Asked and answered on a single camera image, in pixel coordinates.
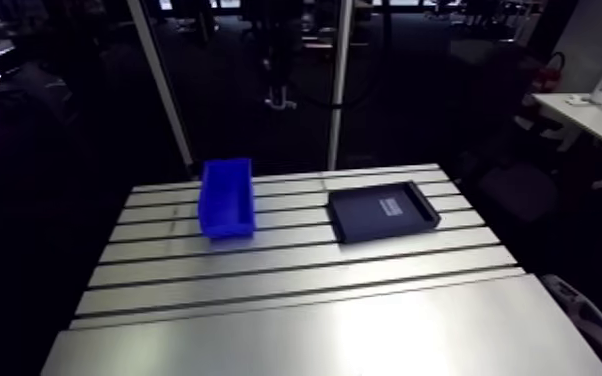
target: metal pole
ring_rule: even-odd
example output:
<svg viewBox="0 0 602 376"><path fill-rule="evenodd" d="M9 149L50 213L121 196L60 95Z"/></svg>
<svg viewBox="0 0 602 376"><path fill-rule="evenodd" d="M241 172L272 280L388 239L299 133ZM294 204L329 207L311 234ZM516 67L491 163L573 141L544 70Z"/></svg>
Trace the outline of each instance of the metal pole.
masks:
<svg viewBox="0 0 602 376"><path fill-rule="evenodd" d="M154 44L149 22L147 22L147 17L145 17L145 12L143 11L142 4L140 2L141 0L128 0L128 7L131 9L131 15L133 16L133 22L135 23L135 28L138 31L138 36L140 37L140 42L142 43L142 49L145 52L147 62L152 70L152 75L154 76L154 81L156 82L156 88L159 90L159 95L161 96L163 107L166 110L166 115L168 115L170 127L172 128L173 135L175 136L175 142L177 143L177 147L180 149L180 154L182 155L182 160L184 161L185 167L189 167L193 163L191 152L189 151L189 144L187 143L187 139L184 135L182 122L177 114L177 108L175 107L175 101L173 100L170 87L168 86L168 80L166 79L166 75L161 67L159 51L156 49L156 45Z"/></svg>
<svg viewBox="0 0 602 376"><path fill-rule="evenodd" d="M334 65L334 88L331 103L343 103L345 92L345 72L348 67L348 47L350 47L350 30L352 25L352 11L354 0L343 0L341 2L341 13L338 23L338 35L336 38L336 63ZM336 169L336 158L338 157L338 140L341 133L342 109L331 110L331 133L329 134L329 160L328 169Z"/></svg>

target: plastic bin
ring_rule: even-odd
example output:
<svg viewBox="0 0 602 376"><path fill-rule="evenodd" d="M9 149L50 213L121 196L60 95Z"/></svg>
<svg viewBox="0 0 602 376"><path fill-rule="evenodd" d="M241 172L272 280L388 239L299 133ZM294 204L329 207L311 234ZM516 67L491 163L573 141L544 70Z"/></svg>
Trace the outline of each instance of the plastic bin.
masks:
<svg viewBox="0 0 602 376"><path fill-rule="evenodd" d="M198 220L203 235L211 239L252 235L254 191L249 159L205 162Z"/></svg>

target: cable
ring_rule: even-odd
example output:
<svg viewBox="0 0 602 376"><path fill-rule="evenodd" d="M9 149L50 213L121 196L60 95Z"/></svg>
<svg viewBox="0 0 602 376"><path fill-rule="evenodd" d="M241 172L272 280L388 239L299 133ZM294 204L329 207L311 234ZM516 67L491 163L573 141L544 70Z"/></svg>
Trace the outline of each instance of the cable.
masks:
<svg viewBox="0 0 602 376"><path fill-rule="evenodd" d="M343 103L327 103L321 101L319 99L313 98L311 95L305 93L299 86L289 79L289 87L294 90L295 93L299 94L301 98L303 98L306 102L311 103L315 106L327 108L331 110L336 109L347 109L353 108L360 104L364 99L372 94L375 90L376 85L380 82L381 75L378 72L381 72L385 68L385 63L389 57L390 49L392 47L392 12L390 11L390 0L382 0L382 10L383 10L383 52L380 56L380 60L378 62L377 69L375 73L372 75L372 79L366 85L365 89L353 100L343 101Z"/></svg>

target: aluminum table surface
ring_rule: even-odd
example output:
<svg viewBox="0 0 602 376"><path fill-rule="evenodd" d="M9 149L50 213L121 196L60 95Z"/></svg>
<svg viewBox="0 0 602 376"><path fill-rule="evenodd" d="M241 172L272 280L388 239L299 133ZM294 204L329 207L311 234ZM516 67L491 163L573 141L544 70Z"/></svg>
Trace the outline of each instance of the aluminum table surface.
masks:
<svg viewBox="0 0 602 376"><path fill-rule="evenodd" d="M44 376L602 376L531 276L62 332Z"/></svg>
<svg viewBox="0 0 602 376"><path fill-rule="evenodd" d="M257 231L210 241L200 182L133 189L72 329L332 301L522 275L438 165L257 177ZM441 214L435 231L336 242L328 192L414 181Z"/></svg>
<svg viewBox="0 0 602 376"><path fill-rule="evenodd" d="M251 238L200 235L200 182L133 189L43 375L602 375L438 165L253 179ZM328 192L414 181L434 231L336 241Z"/></svg>

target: dark floor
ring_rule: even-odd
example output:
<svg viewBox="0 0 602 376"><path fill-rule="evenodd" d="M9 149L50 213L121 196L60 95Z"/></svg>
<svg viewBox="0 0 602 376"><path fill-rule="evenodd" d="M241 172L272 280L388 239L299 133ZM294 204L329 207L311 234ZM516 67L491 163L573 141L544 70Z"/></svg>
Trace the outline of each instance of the dark floor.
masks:
<svg viewBox="0 0 602 376"><path fill-rule="evenodd" d="M339 167L436 162L453 174L460 152L503 120L469 116L461 104L478 103L483 95L495 103L500 98L490 93L509 97L498 84L515 84L459 67L451 56L449 24L420 15L394 16L393 46L384 53L380 21L376 16L362 25L370 46L351 51L346 97L358 96L372 77L378 84L368 99L343 113ZM298 109L267 110L251 42L240 38L246 25L234 17L219 24L207 46L176 33L173 20L154 27L194 157L249 157L257 175L326 169L330 111L304 101L299 92L292 93ZM0 354L9 354L7 366L16 374L41 368L55 333L72 317L130 187L189 177L136 41L128 29L103 47L102 105L64 129L80 142L59 144L63 136L56 136L48 143L54 146L33 159L46 162L37 175L53 184L41 194L21 196L15 188L0 193ZM328 101L332 59L304 52L296 63L292 80L299 89ZM43 73L33 69L18 80L40 90ZM500 74L513 76L506 69ZM484 87L483 95L465 91L470 82ZM56 103L61 110L69 105ZM54 149L65 159L54 157ZM475 194L475 187L462 189L528 270L562 275L602 309L602 231L594 230L602 224L583 220L602 206L601 199L585 201L577 217L531 233Z"/></svg>

